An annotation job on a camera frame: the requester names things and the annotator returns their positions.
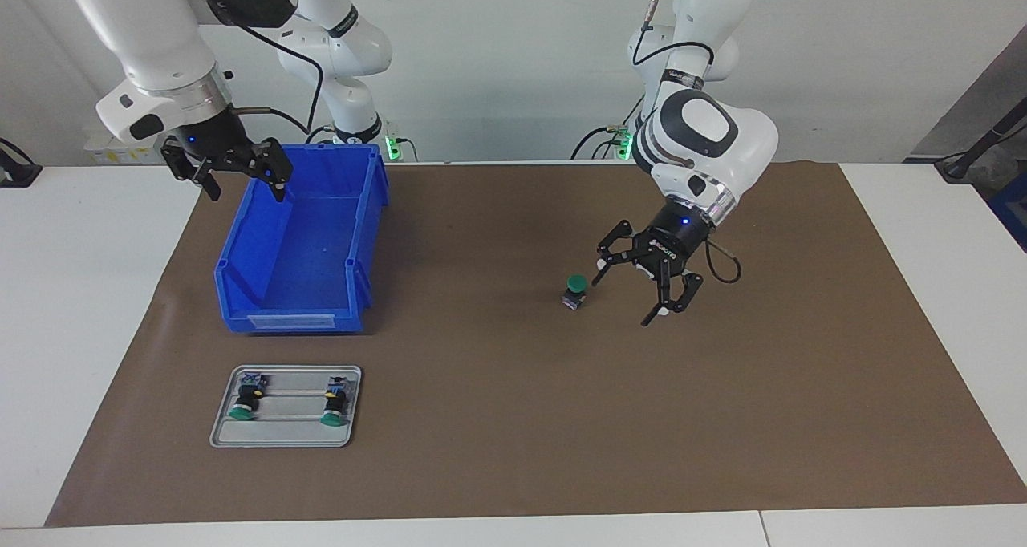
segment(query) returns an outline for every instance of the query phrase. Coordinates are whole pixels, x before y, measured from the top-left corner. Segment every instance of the gray tray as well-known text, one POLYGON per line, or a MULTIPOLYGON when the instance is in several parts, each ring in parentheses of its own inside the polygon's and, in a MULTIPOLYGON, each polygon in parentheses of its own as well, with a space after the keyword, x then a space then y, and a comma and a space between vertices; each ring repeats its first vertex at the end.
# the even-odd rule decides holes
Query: gray tray
POLYGON ((235 367, 225 387, 218 418, 211 431, 211 445, 223 448, 340 447, 349 442, 360 394, 363 372, 358 366, 242 365, 235 367), (228 416, 238 396, 243 373, 263 373, 268 379, 253 421, 228 416), (320 424, 325 389, 333 377, 353 385, 346 405, 348 423, 342 427, 320 424))

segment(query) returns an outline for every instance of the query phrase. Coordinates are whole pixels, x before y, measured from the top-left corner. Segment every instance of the green cap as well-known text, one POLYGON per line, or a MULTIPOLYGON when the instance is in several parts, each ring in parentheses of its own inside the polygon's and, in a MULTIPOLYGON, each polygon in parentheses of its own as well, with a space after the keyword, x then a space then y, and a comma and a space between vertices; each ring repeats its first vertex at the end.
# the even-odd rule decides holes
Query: green cap
POLYGON ((245 408, 235 407, 228 412, 228 416, 236 421, 253 421, 254 414, 250 413, 245 408))
POLYGON ((342 427, 342 418, 336 415, 336 413, 325 413, 321 415, 321 425, 328 425, 329 427, 342 427))
POLYGON ((573 294, 581 295, 583 291, 587 290, 588 279, 586 279, 586 277, 582 277, 581 275, 574 275, 567 279, 567 287, 573 294))

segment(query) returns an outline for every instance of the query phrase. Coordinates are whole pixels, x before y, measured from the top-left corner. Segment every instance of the brown mat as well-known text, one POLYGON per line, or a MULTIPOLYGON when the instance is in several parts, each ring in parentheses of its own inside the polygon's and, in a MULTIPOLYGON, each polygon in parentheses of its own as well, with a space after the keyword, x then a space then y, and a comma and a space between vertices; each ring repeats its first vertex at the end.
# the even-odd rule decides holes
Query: brown mat
POLYGON ((771 167, 717 235, 741 283, 650 328, 630 268, 560 305, 659 209, 641 171, 390 178, 369 336, 228 333, 212 271, 242 183, 197 204, 48 525, 1027 502, 836 166, 771 167), (363 366, 352 442, 211 448, 242 363, 363 366))

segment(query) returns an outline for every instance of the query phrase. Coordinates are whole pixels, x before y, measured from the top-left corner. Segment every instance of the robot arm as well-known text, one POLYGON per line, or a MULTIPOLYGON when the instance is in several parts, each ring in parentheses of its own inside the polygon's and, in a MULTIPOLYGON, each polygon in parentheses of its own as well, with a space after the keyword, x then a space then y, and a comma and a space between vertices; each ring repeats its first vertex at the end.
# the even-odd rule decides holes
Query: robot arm
MULTIPOLYGON (((124 68, 124 82, 97 105, 115 136, 134 144, 167 131, 161 155, 172 173, 213 200, 221 195, 213 170, 241 171, 284 199, 293 165, 275 139, 254 144, 246 136, 190 0, 76 2, 124 68)), ((231 10, 235 21, 268 26, 284 24, 294 8, 290 0, 223 0, 214 13, 223 18, 231 10)))
MULTIPOLYGON (((651 31, 645 33, 638 32, 632 37, 631 45, 627 46, 627 56, 635 61, 636 56, 648 56, 657 51, 660 47, 670 46, 674 40, 674 26, 652 26, 651 31)), ((717 49, 716 61, 710 66, 710 71, 706 75, 706 82, 723 82, 734 71, 740 58, 740 48, 734 36, 728 38, 726 42, 717 49)), ((653 104, 659 87, 662 83, 663 72, 667 71, 667 58, 663 61, 645 61, 635 66, 639 78, 645 82, 645 99, 642 101, 642 108, 639 109, 639 116, 634 120, 634 129, 638 130, 645 123, 645 119, 654 111, 653 104)))
MULTIPOLYGON (((297 16, 306 23, 278 40, 325 71, 322 96, 332 113, 336 141, 372 144, 382 133, 382 119, 371 90, 356 76, 385 72, 392 62, 388 38, 367 21, 350 0, 300 0, 297 16)), ((317 78, 308 64, 278 51, 282 68, 315 86, 317 78)))
POLYGON ((636 64, 646 78, 649 109, 643 111, 646 116, 635 133, 632 156, 656 182, 664 204, 642 232, 635 233, 630 223, 620 222, 600 242, 600 273, 594 284, 620 263, 632 263, 656 281, 657 303, 643 325, 657 314, 686 309, 702 284, 702 277, 689 272, 686 263, 734 210, 777 150, 777 129, 769 117, 722 105, 702 90, 716 69, 713 57, 721 53, 719 49, 727 46, 726 53, 733 54, 721 75, 733 69, 737 50, 730 35, 751 3, 675 0, 677 28, 672 42, 688 46, 669 53, 657 82, 652 65, 636 64), (631 240, 632 247, 612 251, 620 239, 631 240), (685 286, 677 300, 670 290, 675 277, 682 277, 685 286))

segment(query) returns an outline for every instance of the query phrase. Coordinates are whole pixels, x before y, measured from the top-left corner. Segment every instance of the blue plastic bin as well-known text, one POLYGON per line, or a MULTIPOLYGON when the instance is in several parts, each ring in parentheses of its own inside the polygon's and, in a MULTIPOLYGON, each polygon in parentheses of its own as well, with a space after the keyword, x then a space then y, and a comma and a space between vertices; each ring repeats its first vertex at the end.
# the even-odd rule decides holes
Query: blue plastic bin
POLYGON ((235 333, 358 333, 388 179, 378 146, 284 146, 284 202, 250 182, 215 271, 235 333))
POLYGON ((988 200, 988 206, 1027 251, 1027 174, 1010 182, 1002 192, 988 200))

